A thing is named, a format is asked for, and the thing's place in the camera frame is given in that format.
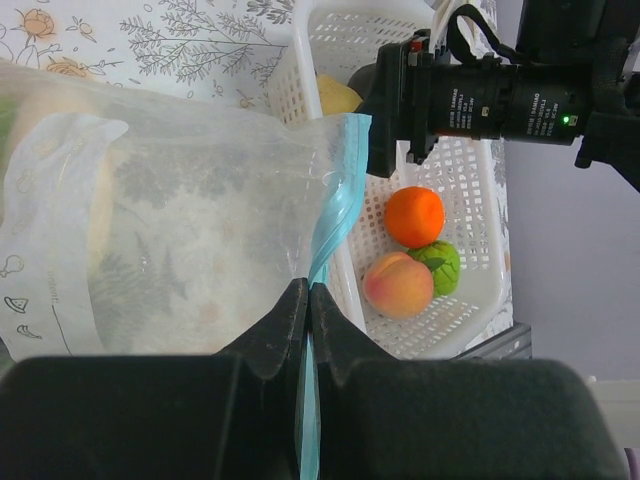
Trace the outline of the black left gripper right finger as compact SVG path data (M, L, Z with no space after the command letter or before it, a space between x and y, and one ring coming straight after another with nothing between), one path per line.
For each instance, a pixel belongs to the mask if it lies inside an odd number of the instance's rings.
M623 479L585 382L545 360L399 360L310 292L324 479Z

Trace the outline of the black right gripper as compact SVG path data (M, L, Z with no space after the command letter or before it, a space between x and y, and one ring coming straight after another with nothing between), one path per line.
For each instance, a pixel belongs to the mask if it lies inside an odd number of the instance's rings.
M639 5L527 1L515 47L465 4L446 38L420 29L382 46L351 85L372 119L367 170L387 178L398 141L421 164L442 136L569 145L577 167L599 162L639 182Z

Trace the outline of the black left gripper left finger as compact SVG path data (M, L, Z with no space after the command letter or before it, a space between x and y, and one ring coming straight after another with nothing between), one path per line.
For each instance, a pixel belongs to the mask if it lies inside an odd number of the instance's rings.
M40 357L1 382L5 479L295 479L308 283L216 354Z

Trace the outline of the clear zip top bag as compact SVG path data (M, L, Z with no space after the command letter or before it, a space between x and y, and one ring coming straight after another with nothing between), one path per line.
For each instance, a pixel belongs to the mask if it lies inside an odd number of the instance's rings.
M102 117L69 112L90 96ZM371 120L286 125L236 107L1 65L19 105L1 160L1 382L40 357L209 355L287 286L325 286L366 167ZM108 253L88 277L89 212L114 163ZM305 318L296 397L299 475L319 475L314 349Z

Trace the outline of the yellow pear toy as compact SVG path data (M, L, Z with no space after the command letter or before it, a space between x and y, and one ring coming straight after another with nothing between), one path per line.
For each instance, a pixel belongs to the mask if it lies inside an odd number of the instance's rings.
M362 102L362 98L353 89L329 75L318 75L316 83L324 115L352 113Z

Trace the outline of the white radish toy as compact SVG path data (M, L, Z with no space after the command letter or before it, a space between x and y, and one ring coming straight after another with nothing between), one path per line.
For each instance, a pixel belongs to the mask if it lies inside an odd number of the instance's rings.
M104 109L90 96L81 92L67 93L66 107L69 112L102 117ZM94 196L89 212L88 277L97 275L100 265L108 253L111 223L114 211L114 163L121 154L112 147L106 149L100 162Z

